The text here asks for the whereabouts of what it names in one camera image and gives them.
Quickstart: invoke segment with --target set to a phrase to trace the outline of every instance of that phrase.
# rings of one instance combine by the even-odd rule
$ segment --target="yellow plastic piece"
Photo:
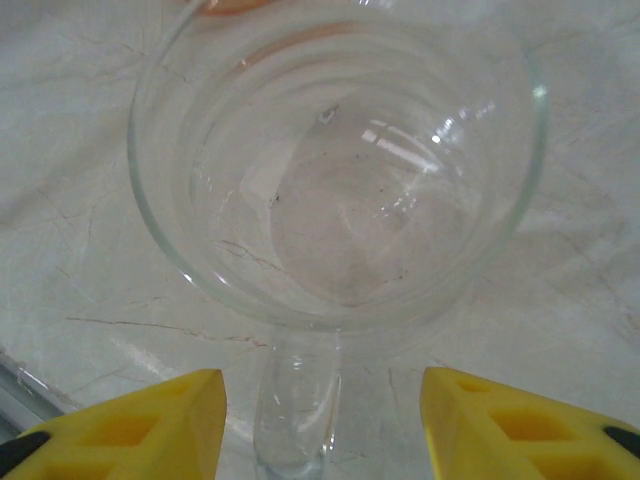
[[[619,420],[448,368],[422,382],[437,480],[639,480],[640,460],[603,431]]]
[[[190,373],[39,425],[51,439],[3,480],[210,480],[226,408],[219,370]]]

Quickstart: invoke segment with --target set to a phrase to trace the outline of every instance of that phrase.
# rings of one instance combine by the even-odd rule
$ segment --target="marble surface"
[[[397,357],[345,369],[330,478],[429,478],[417,404],[429,365],[640,426],[640,3],[528,3],[552,92],[539,193],[454,314]],[[252,478],[269,332],[184,281],[128,179],[136,75],[181,7],[2,2],[0,348],[69,409],[223,369],[218,478]]]

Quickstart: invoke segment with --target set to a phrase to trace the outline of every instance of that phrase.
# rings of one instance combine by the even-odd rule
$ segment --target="glass handle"
[[[259,480],[323,478],[340,397],[336,334],[274,332],[253,445]]]

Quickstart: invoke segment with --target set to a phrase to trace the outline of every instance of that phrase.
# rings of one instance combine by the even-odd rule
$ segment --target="clear glass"
[[[447,310],[540,175],[547,92],[513,9],[363,3],[217,19],[194,1],[131,109],[153,237],[189,281],[274,325],[262,478],[322,478],[345,352]]]

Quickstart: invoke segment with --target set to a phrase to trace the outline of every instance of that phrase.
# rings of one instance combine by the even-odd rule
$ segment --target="black rubber tip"
[[[29,458],[50,438],[51,434],[47,432],[33,432],[0,445],[0,478]]]
[[[606,433],[611,440],[640,460],[640,434],[612,426],[604,427],[602,431]]]

